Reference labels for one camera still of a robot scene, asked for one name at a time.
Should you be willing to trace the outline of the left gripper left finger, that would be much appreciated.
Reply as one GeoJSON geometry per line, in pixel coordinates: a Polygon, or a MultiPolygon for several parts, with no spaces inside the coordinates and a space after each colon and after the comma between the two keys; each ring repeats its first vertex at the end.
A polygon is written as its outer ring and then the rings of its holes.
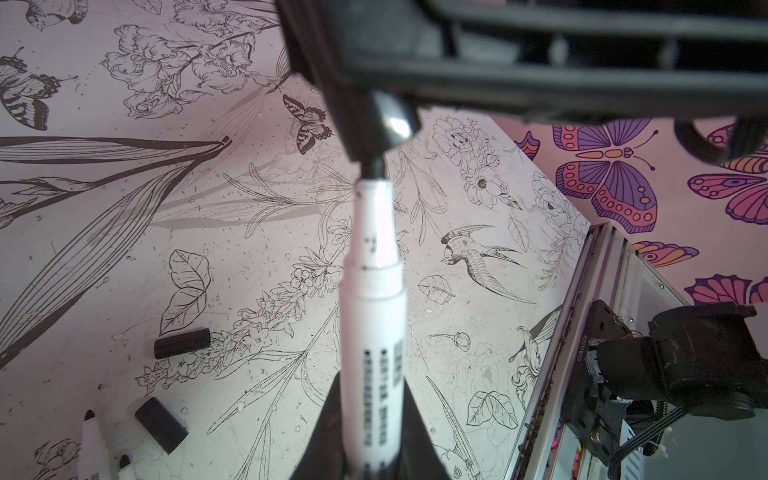
{"type": "Polygon", "coordinates": [[[328,391],[309,443],[291,480],[341,480],[345,478],[342,441],[341,374],[328,391]]]}

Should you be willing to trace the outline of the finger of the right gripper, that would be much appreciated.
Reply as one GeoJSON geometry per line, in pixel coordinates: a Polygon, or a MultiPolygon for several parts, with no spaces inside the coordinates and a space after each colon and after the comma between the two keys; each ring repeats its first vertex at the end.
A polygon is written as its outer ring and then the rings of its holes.
{"type": "Polygon", "coordinates": [[[767,137],[763,1],[280,1],[344,148],[364,91],[535,123],[670,118],[703,162],[767,137]]]}

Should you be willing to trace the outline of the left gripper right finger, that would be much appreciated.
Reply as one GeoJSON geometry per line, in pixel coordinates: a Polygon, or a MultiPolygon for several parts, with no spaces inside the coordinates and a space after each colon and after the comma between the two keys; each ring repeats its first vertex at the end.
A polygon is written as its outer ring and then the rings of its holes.
{"type": "Polygon", "coordinates": [[[404,384],[401,448],[396,479],[448,480],[408,383],[404,384]]]}

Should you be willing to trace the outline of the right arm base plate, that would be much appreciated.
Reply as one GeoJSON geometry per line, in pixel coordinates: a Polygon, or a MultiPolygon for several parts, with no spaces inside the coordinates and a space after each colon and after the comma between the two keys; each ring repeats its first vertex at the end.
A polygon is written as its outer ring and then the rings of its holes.
{"type": "Polygon", "coordinates": [[[651,339],[631,331],[602,300],[591,303],[563,403],[563,422],[603,464],[624,426],[641,433],[657,419],[651,339]]]}

